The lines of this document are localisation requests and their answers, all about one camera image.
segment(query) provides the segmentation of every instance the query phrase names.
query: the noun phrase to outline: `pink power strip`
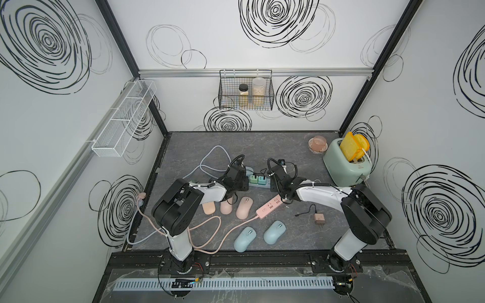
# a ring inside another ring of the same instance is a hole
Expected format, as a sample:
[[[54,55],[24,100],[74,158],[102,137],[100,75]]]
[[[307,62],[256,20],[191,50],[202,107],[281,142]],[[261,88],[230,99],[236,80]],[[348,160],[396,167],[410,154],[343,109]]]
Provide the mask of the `pink power strip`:
[[[256,213],[258,217],[262,219],[281,204],[283,204],[283,202],[281,201],[281,197],[279,195],[276,195],[273,199],[269,200],[268,203],[258,208],[258,210],[256,210]]]

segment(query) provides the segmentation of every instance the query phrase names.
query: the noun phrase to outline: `mint green toaster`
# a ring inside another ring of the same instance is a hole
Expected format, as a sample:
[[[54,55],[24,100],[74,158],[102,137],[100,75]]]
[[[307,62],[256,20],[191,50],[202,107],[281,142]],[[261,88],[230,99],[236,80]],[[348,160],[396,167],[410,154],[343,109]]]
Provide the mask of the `mint green toaster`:
[[[337,186],[348,187],[362,183],[371,173],[372,165],[366,156],[360,158],[357,163],[349,162],[340,149],[343,138],[337,138],[328,147],[323,156],[323,162]]]

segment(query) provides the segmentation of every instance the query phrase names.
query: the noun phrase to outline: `power adapter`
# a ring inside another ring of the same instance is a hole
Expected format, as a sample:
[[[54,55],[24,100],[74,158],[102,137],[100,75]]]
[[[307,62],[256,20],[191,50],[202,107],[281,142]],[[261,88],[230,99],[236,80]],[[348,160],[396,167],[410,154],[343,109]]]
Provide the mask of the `power adapter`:
[[[323,214],[314,214],[313,215],[315,217],[315,224],[316,225],[324,225],[325,224],[325,217],[323,216]]]

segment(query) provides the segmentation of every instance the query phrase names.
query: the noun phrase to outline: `blue computer mouse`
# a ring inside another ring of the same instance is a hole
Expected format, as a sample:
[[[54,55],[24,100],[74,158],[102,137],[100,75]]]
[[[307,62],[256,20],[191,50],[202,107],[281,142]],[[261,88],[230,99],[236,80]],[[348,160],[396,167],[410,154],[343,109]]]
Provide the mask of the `blue computer mouse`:
[[[252,227],[246,227],[239,236],[234,240],[234,249],[238,253],[246,251],[249,244],[256,238],[256,231]]]
[[[279,236],[281,236],[286,231],[286,226],[281,221],[274,221],[264,232],[264,241],[269,245],[273,245],[278,241]]]

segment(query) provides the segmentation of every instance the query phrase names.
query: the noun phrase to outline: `black wire basket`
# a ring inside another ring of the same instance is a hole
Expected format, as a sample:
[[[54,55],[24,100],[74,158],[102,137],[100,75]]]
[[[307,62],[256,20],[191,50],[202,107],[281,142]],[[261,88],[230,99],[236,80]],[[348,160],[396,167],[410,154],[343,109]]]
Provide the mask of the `black wire basket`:
[[[266,89],[263,96],[253,95],[253,79],[255,77],[237,77],[239,75],[255,74],[266,80]],[[250,111],[271,111],[275,101],[275,91],[271,79],[273,72],[265,70],[220,70],[219,71],[219,108],[235,108]],[[240,84],[247,84],[249,94],[241,96]]]

